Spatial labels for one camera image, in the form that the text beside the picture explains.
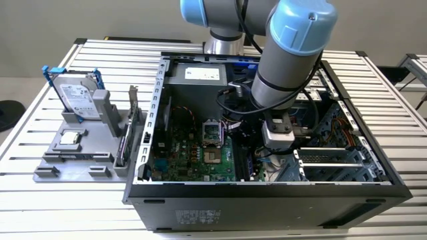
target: orange wire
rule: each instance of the orange wire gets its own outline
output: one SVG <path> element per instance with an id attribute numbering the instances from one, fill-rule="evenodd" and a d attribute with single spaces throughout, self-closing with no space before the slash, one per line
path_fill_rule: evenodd
<path id="1" fill-rule="evenodd" d="M 343 118 L 337 118 L 337 121 L 339 121 L 340 123 L 348 124 L 348 122 L 347 122 L 345 119 L 343 119 Z M 347 130 L 344 130 L 344 129 L 341 129 L 341 132 L 343 132 L 343 134 L 345 135 L 348 145 L 349 145 L 349 146 L 356 146 L 355 140 L 353 140 L 353 138 L 351 137 L 349 132 L 348 132 Z"/>

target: case label sticker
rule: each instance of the case label sticker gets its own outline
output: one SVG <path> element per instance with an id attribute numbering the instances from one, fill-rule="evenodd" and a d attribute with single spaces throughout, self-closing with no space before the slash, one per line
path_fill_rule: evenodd
<path id="1" fill-rule="evenodd" d="M 179 224 L 217 224 L 221 210 L 175 210 Z"/>
<path id="2" fill-rule="evenodd" d="M 185 79 L 195 80 L 220 80 L 219 68 L 187 67 Z"/>
<path id="3" fill-rule="evenodd" d="M 68 104 L 74 114 L 82 118 L 98 118 L 98 111 L 85 86 L 74 84 L 61 84 L 60 89 L 65 95 Z"/>

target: black cable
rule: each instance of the black cable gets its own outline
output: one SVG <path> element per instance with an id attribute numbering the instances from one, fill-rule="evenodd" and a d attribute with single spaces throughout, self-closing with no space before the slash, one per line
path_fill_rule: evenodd
<path id="1" fill-rule="evenodd" d="M 407 85 L 413 82 L 413 80 L 416 79 L 416 77 L 413 77 L 404 85 L 403 87 L 400 87 L 399 92 L 401 91 L 401 89 L 404 89 L 407 87 Z"/>
<path id="2" fill-rule="evenodd" d="M 316 74 L 316 71 L 319 69 L 319 65 L 320 65 L 320 60 L 321 60 L 321 55 L 323 55 L 323 51 L 320 52 L 319 54 L 319 57 L 315 61 L 315 64 L 313 64 L 313 67 L 312 67 L 312 70 L 311 70 L 311 73 L 305 79 L 305 81 L 303 82 L 303 84 L 299 86 L 299 88 L 296 89 L 295 92 L 292 92 L 289 95 L 285 96 L 285 98 L 279 101 L 277 103 L 275 103 L 273 105 L 271 106 L 267 106 L 267 107 L 263 107 L 260 109 L 256 109 L 256 110 L 252 110 L 252 111 L 236 111 L 233 109 L 231 109 L 229 107 L 227 107 L 221 101 L 220 101 L 220 96 L 221 95 L 225 95 L 231 92 L 233 92 L 236 89 L 235 88 L 228 88 L 228 89 L 223 89 L 217 92 L 217 95 L 216 95 L 216 103 L 217 105 L 224 109 L 227 110 L 228 112 L 233 113 L 233 114 L 239 114 L 239 115 L 249 115 L 249 114 L 259 114 L 269 109 L 273 109 L 275 107 L 280 106 L 281 104 L 287 103 L 289 100 L 292 100 L 292 98 L 300 93 L 300 91 L 304 89 L 304 87 L 307 86 L 307 84 L 309 83 L 309 81 L 312 80 L 315 74 Z"/>
<path id="3" fill-rule="evenodd" d="M 263 54 L 263 49 L 260 48 L 259 44 L 255 42 L 253 40 L 253 35 L 249 33 L 248 27 L 245 25 L 245 21 L 241 17 L 241 9 L 239 6 L 239 0 L 233 1 L 233 8 L 235 8 L 235 13 L 237 14 L 237 18 L 239 18 L 239 23 L 245 35 L 245 39 L 251 42 L 251 44 L 253 45 L 253 47 L 256 48 L 256 50 L 259 51 L 260 54 Z"/>
<path id="4" fill-rule="evenodd" d="M 424 101 L 421 100 L 421 101 L 419 102 L 419 104 L 416 105 L 415 110 L 420 109 L 423 103 L 424 103 Z"/>
<path id="5" fill-rule="evenodd" d="M 312 109 L 313 109 L 313 124 L 311 126 L 311 129 L 315 129 L 315 127 L 319 124 L 319 110 L 317 110 L 317 106 L 315 103 L 315 100 L 312 98 L 312 96 L 309 96 L 308 92 L 305 91 L 305 89 L 301 90 L 301 92 L 304 93 L 305 97 L 308 98 L 308 101 L 311 103 Z"/>

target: green circuit board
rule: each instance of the green circuit board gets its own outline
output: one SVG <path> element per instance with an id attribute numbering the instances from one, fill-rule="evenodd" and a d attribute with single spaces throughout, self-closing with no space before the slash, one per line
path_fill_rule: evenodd
<path id="1" fill-rule="evenodd" d="M 204 148 L 201 132 L 183 132 L 176 128 L 172 130 L 169 157 L 154 159 L 153 180 L 162 182 L 236 181 L 231 138 L 224 140 L 220 148 Z"/>

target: aluminum extrusion table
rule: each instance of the aluminum extrusion table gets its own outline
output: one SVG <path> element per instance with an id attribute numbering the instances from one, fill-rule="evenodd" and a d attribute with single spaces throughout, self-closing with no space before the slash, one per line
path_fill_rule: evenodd
<path id="1" fill-rule="evenodd" d="M 152 97 L 160 52 L 200 53 L 200 44 L 86 40 L 77 42 L 60 67 L 98 68 L 110 101 L 126 109 L 129 85 L 142 110 Z M 247 55 L 257 56 L 252 47 Z M 324 51 L 413 198 L 349 230 L 152 233 L 130 205 L 124 183 L 34 183 L 32 174 L 61 124 L 61 102 L 45 85 L 0 147 L 0 239 L 427 239 L 427 123 L 368 57 Z"/>

